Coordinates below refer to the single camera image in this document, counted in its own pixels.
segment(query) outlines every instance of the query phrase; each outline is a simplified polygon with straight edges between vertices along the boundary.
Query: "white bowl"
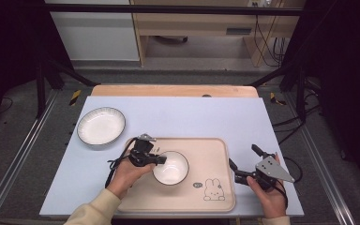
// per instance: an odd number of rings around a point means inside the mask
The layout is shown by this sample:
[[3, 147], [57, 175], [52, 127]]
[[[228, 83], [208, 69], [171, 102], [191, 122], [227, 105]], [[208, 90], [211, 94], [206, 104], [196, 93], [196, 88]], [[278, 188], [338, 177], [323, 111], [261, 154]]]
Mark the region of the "white bowl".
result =
[[110, 107], [95, 109], [86, 114], [78, 125], [78, 136], [88, 144], [113, 142], [125, 128], [125, 116]]
[[178, 152], [165, 152], [161, 156], [166, 157], [165, 164], [158, 164], [153, 174], [164, 185], [176, 185], [182, 182], [188, 174], [188, 161]]

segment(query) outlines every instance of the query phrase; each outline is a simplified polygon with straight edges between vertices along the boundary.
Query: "tray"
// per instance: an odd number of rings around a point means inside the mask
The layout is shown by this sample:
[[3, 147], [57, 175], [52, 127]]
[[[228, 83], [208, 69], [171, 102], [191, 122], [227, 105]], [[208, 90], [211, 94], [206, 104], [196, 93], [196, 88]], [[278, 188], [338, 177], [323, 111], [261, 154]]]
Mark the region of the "tray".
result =
[[158, 138], [152, 151], [176, 151], [189, 164], [181, 183], [166, 186], [152, 173], [141, 177], [122, 200], [122, 212], [228, 212], [235, 206], [226, 144], [216, 138]]

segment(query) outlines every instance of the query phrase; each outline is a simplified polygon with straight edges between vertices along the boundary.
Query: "bowl rim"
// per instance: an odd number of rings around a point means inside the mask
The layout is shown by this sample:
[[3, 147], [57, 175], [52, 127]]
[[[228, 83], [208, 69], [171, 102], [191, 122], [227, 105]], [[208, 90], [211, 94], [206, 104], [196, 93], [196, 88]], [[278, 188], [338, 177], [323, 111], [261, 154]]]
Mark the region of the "bowl rim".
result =
[[174, 183], [174, 184], [165, 184], [165, 183], [159, 181], [159, 180], [157, 179], [155, 173], [154, 173], [154, 170], [153, 170], [153, 175], [154, 175], [154, 177], [156, 178], [156, 180], [157, 180], [160, 184], [162, 184], [162, 185], [165, 185], [165, 186], [178, 185], [178, 184], [182, 183], [182, 182], [186, 179], [186, 177], [188, 176], [188, 173], [189, 173], [189, 162], [188, 162], [187, 158], [186, 158], [183, 154], [181, 154], [181, 153], [179, 153], [179, 152], [177, 152], [177, 151], [166, 151], [166, 152], [161, 153], [160, 155], [165, 154], [165, 153], [177, 153], [177, 154], [179, 154], [180, 156], [182, 156], [182, 157], [186, 160], [186, 163], [187, 163], [187, 172], [186, 172], [186, 175], [183, 177], [183, 179], [181, 179], [179, 182]]

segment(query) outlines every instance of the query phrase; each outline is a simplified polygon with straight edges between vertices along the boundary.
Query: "bunny illustration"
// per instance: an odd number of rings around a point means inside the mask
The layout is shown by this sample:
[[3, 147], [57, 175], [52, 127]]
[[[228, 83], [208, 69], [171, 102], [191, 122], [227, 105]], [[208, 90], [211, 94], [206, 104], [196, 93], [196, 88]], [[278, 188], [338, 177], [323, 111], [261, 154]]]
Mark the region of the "bunny illustration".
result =
[[224, 191], [218, 179], [207, 179], [205, 183], [205, 201], [224, 201]]

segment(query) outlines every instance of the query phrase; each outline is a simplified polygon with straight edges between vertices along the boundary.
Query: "beige sleeve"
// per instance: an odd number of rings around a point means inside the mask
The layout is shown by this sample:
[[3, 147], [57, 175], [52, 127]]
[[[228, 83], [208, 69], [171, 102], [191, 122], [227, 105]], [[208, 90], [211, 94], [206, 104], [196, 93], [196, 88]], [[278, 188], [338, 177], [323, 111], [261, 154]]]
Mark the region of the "beige sleeve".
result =
[[111, 225], [113, 214], [120, 203], [118, 197], [103, 189], [93, 201], [79, 206], [65, 224]]
[[264, 225], [290, 225], [291, 220], [289, 217], [276, 217], [276, 218], [262, 218]]

